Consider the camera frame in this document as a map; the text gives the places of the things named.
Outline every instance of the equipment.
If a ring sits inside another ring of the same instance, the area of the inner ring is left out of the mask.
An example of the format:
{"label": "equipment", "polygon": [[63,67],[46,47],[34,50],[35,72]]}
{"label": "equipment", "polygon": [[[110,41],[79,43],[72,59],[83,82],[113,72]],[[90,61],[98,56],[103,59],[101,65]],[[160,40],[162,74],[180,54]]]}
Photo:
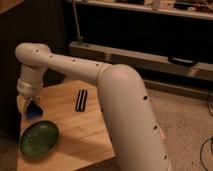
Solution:
{"label": "equipment", "polygon": [[172,170],[143,80],[133,68],[53,54],[43,44],[20,44],[16,56],[23,63],[17,85],[20,113],[25,114],[30,101],[39,99],[47,68],[73,76],[97,86],[101,111],[122,170]]}

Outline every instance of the floor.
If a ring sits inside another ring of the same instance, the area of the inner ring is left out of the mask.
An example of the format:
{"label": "floor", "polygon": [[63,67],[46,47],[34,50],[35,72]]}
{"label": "floor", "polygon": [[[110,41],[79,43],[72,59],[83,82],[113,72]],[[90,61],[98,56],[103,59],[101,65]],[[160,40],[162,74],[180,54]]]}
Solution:
{"label": "floor", "polygon": [[[150,100],[172,162],[173,171],[204,171],[200,164],[202,143],[213,136],[213,118],[203,100],[148,90]],[[0,133],[0,171],[16,170],[18,145]],[[210,142],[203,148],[203,163],[213,171],[213,156]],[[116,159],[103,161],[81,171],[119,171]]]}

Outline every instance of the robot arm segment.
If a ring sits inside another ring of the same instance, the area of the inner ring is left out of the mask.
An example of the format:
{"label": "robot arm segment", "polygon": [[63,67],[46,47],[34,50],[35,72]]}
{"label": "robot arm segment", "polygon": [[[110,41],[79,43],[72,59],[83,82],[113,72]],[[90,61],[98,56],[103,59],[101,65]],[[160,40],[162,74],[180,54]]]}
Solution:
{"label": "robot arm segment", "polygon": [[23,63],[17,86],[19,97],[32,100],[39,96],[46,68],[97,85],[100,107],[121,168],[171,171],[146,88],[134,69],[53,54],[39,44],[19,45],[16,56]]}

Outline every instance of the wire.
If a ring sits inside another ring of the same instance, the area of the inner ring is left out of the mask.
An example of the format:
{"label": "wire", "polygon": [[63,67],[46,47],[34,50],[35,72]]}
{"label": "wire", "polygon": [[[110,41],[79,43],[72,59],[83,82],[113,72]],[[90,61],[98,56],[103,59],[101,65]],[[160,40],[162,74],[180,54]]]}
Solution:
{"label": "wire", "polygon": [[211,91],[208,92],[207,99],[206,99],[206,105],[207,105],[209,114],[210,114],[211,117],[213,118],[213,113],[212,113],[212,111],[211,111],[211,107],[210,107],[210,104],[209,104],[210,96],[211,96]]}
{"label": "wire", "polygon": [[205,166],[204,162],[203,162],[203,148],[204,146],[206,145],[207,142],[211,141],[211,152],[213,154],[213,137],[211,138],[208,138],[207,140],[205,140],[203,142],[203,144],[201,145],[201,148],[200,148],[200,162],[201,162],[201,165],[203,166],[203,168],[205,169],[205,171],[208,171],[207,167]]}
{"label": "wire", "polygon": [[[211,95],[211,91],[208,92],[207,99],[206,99],[206,105],[207,105],[210,116],[213,118],[213,113],[211,111],[211,107],[210,107],[210,104],[209,104],[210,95]],[[204,148],[205,144],[209,141],[211,143],[211,153],[213,155],[213,136],[208,138],[207,140],[205,140],[203,142],[203,144],[201,145],[201,148],[200,148],[200,162],[201,162],[201,165],[203,166],[203,168],[205,169],[205,171],[208,171],[208,169],[203,162],[202,153],[203,153],[203,148]]]}

